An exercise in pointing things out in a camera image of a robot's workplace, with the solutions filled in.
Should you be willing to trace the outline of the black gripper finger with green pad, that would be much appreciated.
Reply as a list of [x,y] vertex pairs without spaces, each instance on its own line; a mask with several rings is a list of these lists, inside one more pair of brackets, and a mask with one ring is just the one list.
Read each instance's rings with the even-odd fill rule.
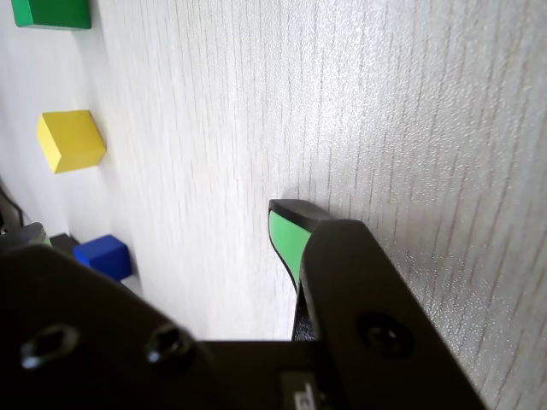
[[193,348],[112,279],[19,233],[2,240],[2,408],[198,409]]
[[343,409],[481,409],[483,402],[366,225],[297,199],[269,237],[307,306]]

